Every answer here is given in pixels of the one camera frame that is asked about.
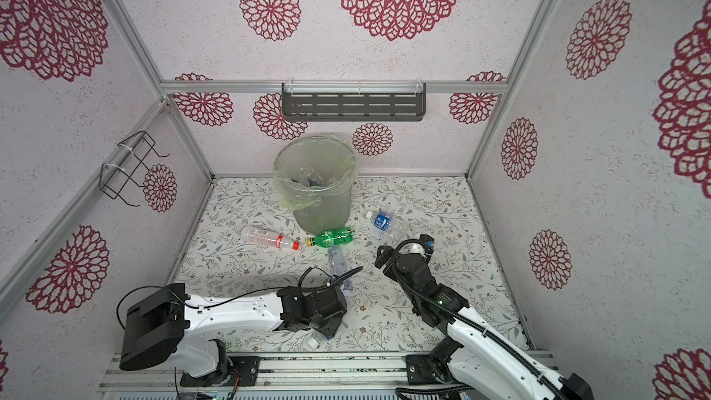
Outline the clear bottle blue cap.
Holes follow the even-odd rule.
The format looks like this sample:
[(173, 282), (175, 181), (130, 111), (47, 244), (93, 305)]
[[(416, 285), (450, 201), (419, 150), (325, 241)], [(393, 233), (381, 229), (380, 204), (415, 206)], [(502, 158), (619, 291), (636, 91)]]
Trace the clear bottle blue cap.
[(300, 168), (291, 180), (293, 183), (300, 184), (307, 188), (322, 188), (327, 185), (327, 181), (311, 166), (303, 166)]

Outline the clear crushed water bottle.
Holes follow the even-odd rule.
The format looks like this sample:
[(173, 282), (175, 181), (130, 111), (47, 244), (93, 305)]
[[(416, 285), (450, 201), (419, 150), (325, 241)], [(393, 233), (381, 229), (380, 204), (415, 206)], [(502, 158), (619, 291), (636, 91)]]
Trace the clear crushed water bottle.
[[(341, 276), (351, 270), (346, 253), (342, 246), (332, 246), (328, 249), (328, 259), (330, 261), (331, 274)], [(353, 283), (351, 279), (347, 279), (341, 285), (341, 289), (345, 296), (353, 294)]]

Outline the bottle blue label white cap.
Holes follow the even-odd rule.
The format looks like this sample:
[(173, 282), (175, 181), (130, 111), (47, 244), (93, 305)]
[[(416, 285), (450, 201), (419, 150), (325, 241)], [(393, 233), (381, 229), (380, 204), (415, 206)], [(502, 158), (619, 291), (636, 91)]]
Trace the bottle blue label white cap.
[(320, 331), (312, 331), (311, 335), (306, 340), (306, 346), (312, 351), (317, 351), (322, 349), (327, 342), (329, 342), (329, 337), (321, 333)]

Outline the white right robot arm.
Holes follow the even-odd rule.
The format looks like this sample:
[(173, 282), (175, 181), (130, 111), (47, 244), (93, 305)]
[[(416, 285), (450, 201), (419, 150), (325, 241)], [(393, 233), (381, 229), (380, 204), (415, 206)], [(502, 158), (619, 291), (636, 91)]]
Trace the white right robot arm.
[(498, 333), (461, 294), (438, 283), (427, 257), (401, 252), (416, 242), (380, 246), (375, 267), (399, 284), (416, 316), (444, 334), (428, 355), (435, 379), (448, 390), (471, 388), (489, 399), (594, 398), (581, 376), (546, 367)]

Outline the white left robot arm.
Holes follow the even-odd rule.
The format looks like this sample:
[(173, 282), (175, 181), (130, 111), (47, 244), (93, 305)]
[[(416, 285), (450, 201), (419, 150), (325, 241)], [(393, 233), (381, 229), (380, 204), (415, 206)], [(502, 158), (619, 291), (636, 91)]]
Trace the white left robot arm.
[(185, 387), (209, 387), (244, 372), (218, 334), (227, 330), (316, 331), (331, 339), (347, 312), (337, 285), (287, 286), (234, 298), (189, 294), (184, 284), (161, 287), (129, 307), (120, 357), (123, 371), (169, 368)]

